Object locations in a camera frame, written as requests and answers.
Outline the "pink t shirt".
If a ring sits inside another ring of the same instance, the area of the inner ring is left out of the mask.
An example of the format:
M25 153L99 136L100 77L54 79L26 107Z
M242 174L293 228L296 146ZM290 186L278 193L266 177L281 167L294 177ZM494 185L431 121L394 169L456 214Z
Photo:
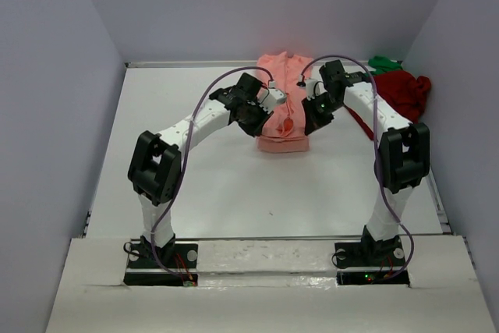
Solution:
M280 154L307 152L309 137L305 134L305 112L302 100L306 97L303 88L297 86L301 72L312 59L301 55L289 55L283 51L278 55L262 55L257 60L259 67L271 72L275 86L285 92L286 102L275 108L274 114L265 123L261 136L257 137L257 149L262 152Z

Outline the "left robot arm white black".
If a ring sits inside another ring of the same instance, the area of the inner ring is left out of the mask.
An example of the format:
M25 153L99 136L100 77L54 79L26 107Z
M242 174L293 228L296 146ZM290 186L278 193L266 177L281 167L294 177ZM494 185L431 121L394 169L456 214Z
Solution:
M260 136L275 108L286 101L274 81L263 83L246 68L237 72L240 77L233 86L217 88L211 83L191 115L159 133L144 131L138 136L128 171L143 217L137 254L160 269L166 269L174 253L171 209L186 174L190 151L232 123L251 137Z

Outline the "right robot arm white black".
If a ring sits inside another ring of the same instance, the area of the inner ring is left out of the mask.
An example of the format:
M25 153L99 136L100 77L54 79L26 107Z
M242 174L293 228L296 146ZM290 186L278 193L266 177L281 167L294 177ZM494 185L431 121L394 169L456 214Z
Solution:
M341 270L384 266L387 260L406 268L412 256L404 253L399 235L408 231L402 215L413 190L430 171L430 130L398 114L380 96L367 67L348 73L340 55L328 55L319 74L318 80L303 73L298 78L298 87L306 92L302 101L305 133L329 125L339 108L352 110L373 134L374 175L379 185L360 241L337 243L332 262Z

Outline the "green t shirt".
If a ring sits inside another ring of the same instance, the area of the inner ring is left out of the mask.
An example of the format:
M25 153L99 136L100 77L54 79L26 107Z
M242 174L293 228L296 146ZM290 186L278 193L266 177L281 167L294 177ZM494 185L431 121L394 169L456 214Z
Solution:
M381 74L403 70L402 64L399 61L391 60L385 56L375 55L368 60L368 65L373 70L371 73L374 76Z

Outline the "red t shirt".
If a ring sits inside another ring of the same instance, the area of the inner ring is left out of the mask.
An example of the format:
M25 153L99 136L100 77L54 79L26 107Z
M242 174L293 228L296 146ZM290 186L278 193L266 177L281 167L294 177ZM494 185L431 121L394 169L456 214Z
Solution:
M405 70L365 75L346 89L343 106L374 143L389 129L416 124L426 109L431 82Z

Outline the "aluminium rail front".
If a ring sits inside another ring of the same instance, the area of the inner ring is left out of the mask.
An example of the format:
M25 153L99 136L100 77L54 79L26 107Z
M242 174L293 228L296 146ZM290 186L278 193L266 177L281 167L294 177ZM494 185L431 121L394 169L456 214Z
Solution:
M250 237L180 237L176 236L176 242L187 241L236 241L236 240L261 240L261 241L277 241L277 240L332 240L332 241L347 241L359 240L360 235L342 235L342 236L250 236Z

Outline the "aluminium rail back edge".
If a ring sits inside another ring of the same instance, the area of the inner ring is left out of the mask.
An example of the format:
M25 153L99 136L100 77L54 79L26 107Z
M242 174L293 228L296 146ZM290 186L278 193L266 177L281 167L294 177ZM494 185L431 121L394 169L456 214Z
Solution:
M207 68L207 67L240 67L255 66L254 60L221 60L221 61L143 61L126 62L127 69L140 68Z

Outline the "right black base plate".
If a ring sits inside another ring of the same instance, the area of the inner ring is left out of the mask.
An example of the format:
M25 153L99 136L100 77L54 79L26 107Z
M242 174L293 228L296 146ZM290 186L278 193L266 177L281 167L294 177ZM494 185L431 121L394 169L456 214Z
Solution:
M410 285L409 274L402 271L405 252L401 243L381 255L368 255L360 242L335 243L331 263L336 267L336 282L340 286Z

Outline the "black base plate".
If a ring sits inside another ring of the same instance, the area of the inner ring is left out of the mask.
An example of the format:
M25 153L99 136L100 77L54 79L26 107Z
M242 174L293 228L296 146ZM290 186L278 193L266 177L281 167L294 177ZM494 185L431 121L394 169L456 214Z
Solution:
M336 282L340 286L410 285L409 274L402 271L405 252L401 243L381 255L368 255L360 242L335 243L331 263L336 267Z
M160 266L138 241L123 245L127 255L124 283L128 286L195 287L199 246L194 242L176 243L172 255Z

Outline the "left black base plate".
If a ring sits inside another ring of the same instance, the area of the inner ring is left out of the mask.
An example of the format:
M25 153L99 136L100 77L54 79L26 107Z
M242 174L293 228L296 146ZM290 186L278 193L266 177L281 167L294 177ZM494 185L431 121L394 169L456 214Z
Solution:
M176 243L172 255L160 266L138 241L123 245L127 255L124 283L128 286L195 287L199 246L194 242Z

